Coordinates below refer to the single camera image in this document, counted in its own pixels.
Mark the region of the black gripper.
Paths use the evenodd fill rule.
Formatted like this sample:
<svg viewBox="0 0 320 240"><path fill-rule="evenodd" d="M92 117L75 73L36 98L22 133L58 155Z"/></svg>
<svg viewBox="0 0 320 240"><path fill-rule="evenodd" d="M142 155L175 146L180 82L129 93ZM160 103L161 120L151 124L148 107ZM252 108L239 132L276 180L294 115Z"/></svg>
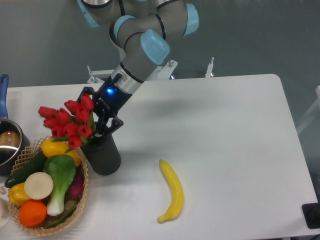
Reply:
<svg viewBox="0 0 320 240"><path fill-rule="evenodd" d="M93 112L97 116L95 122L95 137L111 135L124 125L118 117L118 111L144 83L123 68L117 68L109 75L96 90L86 86L80 92L76 102L81 103L82 96L88 95L93 100Z"/></svg>

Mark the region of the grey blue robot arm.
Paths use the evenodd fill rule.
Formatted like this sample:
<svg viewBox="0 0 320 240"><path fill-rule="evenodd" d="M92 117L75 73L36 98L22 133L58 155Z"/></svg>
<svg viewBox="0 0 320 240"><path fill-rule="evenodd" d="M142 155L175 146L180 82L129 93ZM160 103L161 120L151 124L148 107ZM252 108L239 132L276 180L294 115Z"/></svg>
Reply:
<svg viewBox="0 0 320 240"><path fill-rule="evenodd" d="M92 96L98 120L95 136L110 135L123 125L118 111L165 61L169 41L194 33L199 27L196 7L182 0L154 0L155 13L148 13L146 0L79 0L79 8L93 27L110 25L112 42L125 53L124 58L94 91Z"/></svg>

